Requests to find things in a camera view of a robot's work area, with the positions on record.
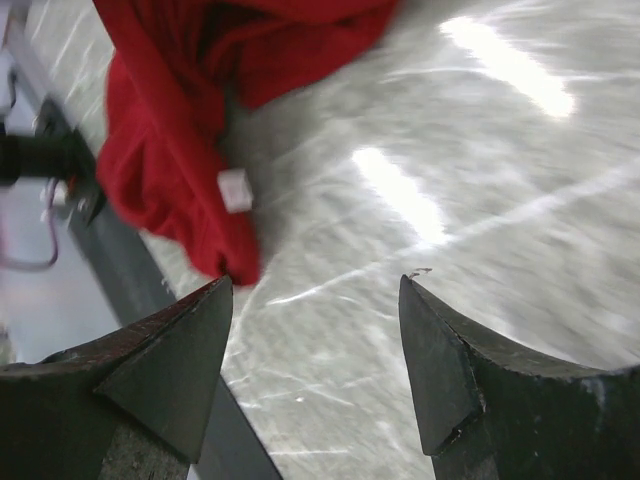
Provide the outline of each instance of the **marble surface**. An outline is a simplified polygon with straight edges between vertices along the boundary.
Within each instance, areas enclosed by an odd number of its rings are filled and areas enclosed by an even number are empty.
[[[613,368],[640,358],[640,3],[407,0],[379,46],[247,112],[265,252],[223,373],[285,478],[424,479],[400,275],[517,341]],[[92,146],[111,45],[90,2],[28,31]],[[149,244],[175,290],[205,279]]]

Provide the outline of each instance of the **gray countertop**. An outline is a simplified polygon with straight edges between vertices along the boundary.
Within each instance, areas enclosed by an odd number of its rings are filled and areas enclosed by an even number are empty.
[[[640,358],[640,3],[406,1],[380,45],[223,148],[256,195],[262,281],[223,373],[285,478],[430,478],[400,275],[538,350]],[[90,2],[28,31],[96,149],[112,46]],[[148,239],[180,295],[205,279]]]

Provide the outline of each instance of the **cloth fold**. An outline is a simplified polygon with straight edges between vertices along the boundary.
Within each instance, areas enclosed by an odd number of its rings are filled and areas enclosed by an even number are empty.
[[[126,222],[179,242],[237,285],[260,275],[247,213],[229,213],[216,143],[223,89],[259,107],[353,60],[398,0],[94,0],[116,53],[98,178]]]

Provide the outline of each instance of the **red towel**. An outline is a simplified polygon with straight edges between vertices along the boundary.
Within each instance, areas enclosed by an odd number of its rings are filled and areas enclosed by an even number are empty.
[[[181,243],[193,265],[258,281],[246,213],[217,178],[223,88],[258,107],[351,61],[382,34],[397,0],[94,0],[116,48],[98,177],[128,223]]]

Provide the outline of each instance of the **black wire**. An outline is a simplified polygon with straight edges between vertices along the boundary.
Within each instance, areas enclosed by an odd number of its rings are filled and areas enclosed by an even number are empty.
[[[49,236],[51,237],[51,243],[53,246],[53,252],[49,260],[45,260],[43,262],[30,262],[0,256],[0,268],[7,268],[9,270],[16,270],[19,272],[35,273],[48,270],[56,264],[60,253],[58,235],[56,233],[56,225],[53,218],[53,201],[55,199],[57,185],[58,180],[51,180],[47,191],[47,207],[45,215],[47,216],[47,227],[49,229]]]

